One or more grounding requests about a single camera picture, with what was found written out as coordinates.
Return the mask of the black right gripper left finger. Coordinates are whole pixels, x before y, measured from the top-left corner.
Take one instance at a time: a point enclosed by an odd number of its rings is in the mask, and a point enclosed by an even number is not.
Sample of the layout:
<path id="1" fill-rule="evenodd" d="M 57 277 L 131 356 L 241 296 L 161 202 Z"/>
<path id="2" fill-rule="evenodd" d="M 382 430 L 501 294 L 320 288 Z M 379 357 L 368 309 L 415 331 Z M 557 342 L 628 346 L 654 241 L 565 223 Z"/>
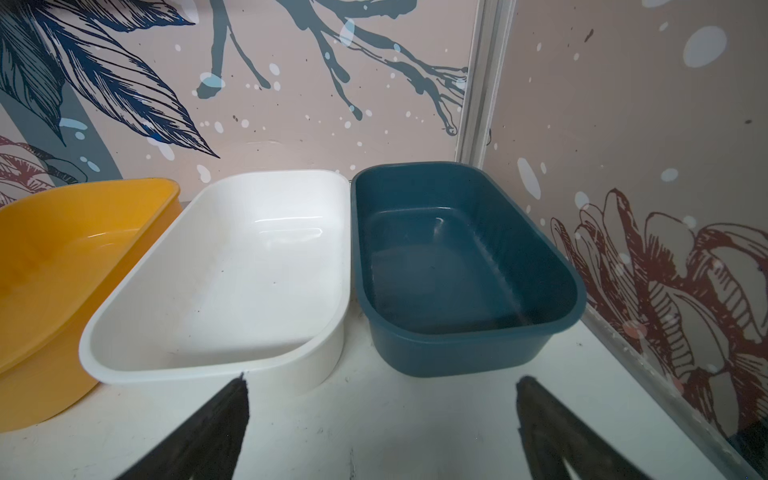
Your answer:
<path id="1" fill-rule="evenodd" d="M 247 382 L 226 384 L 121 479 L 231 479 L 250 418 Z"/>

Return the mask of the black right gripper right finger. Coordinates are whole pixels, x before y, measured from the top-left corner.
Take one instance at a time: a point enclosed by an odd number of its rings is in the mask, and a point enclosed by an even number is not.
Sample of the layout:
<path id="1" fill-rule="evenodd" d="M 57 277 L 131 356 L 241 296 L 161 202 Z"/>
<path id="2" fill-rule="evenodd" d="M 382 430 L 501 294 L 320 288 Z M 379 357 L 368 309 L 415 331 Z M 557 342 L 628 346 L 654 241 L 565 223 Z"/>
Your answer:
<path id="1" fill-rule="evenodd" d="M 646 479 L 648 476 L 544 388 L 534 377 L 517 383 L 516 408 L 526 461 L 534 479 Z"/>

